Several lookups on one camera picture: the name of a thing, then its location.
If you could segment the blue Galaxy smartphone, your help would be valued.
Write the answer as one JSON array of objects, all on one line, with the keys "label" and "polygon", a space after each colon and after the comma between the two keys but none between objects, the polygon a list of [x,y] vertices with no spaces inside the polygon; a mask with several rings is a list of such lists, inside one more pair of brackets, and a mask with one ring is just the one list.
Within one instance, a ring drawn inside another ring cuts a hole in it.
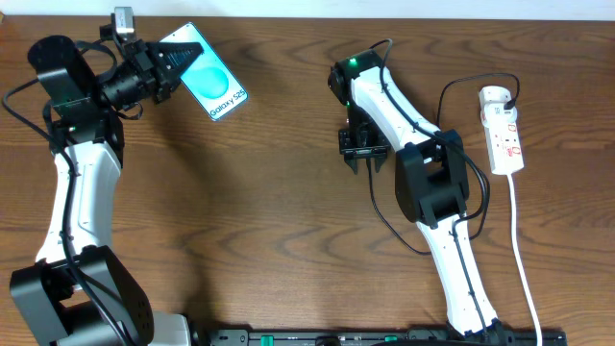
[{"label": "blue Galaxy smartphone", "polygon": [[247,90],[194,23],[186,23],[160,41],[198,42],[202,46],[203,53],[186,70],[181,80],[211,120],[221,120],[248,101]]}]

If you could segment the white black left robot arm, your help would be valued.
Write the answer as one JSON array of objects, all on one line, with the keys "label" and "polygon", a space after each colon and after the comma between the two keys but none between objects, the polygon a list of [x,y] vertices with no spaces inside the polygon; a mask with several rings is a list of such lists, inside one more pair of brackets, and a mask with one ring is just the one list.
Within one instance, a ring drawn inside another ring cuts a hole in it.
[{"label": "white black left robot arm", "polygon": [[45,37],[29,50],[58,182],[36,261],[15,270],[10,294],[40,345],[201,345],[181,314],[155,312],[112,249],[114,192],[123,167],[123,124],[146,98],[162,102],[202,54],[196,42]]}]

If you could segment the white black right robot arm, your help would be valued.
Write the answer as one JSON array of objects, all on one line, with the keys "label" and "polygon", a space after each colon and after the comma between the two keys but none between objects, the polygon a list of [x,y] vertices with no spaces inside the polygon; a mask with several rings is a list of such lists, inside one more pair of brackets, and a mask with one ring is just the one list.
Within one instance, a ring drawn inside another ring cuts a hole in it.
[{"label": "white black right robot arm", "polygon": [[441,131],[404,97],[384,58],[368,49],[336,62],[328,86],[346,107],[339,151],[352,168],[395,155],[395,197],[430,250],[443,286],[450,328],[489,342],[499,321],[482,286],[470,244],[467,172],[475,170],[459,134]]}]

